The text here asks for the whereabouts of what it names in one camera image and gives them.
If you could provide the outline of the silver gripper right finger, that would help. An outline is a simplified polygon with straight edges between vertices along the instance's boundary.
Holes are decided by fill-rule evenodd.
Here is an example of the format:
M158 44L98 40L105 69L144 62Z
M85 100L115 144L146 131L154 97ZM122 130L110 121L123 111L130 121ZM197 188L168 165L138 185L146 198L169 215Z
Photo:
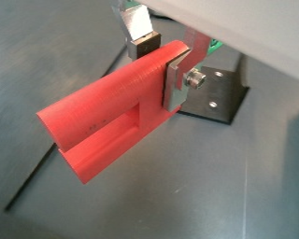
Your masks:
M205 58L210 38L190 27L185 28L182 43L185 50L166 64L162 107L172 112L186 99L188 89L198 88L205 76L194 70Z

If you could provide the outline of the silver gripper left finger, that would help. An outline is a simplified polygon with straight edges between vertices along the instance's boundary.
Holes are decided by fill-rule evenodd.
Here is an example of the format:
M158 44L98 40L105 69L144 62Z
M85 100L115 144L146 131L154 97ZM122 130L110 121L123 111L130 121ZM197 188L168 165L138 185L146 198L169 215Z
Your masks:
M138 3L113 3L111 10L125 36L127 57L137 60L160 47L160 34L153 30L148 8Z

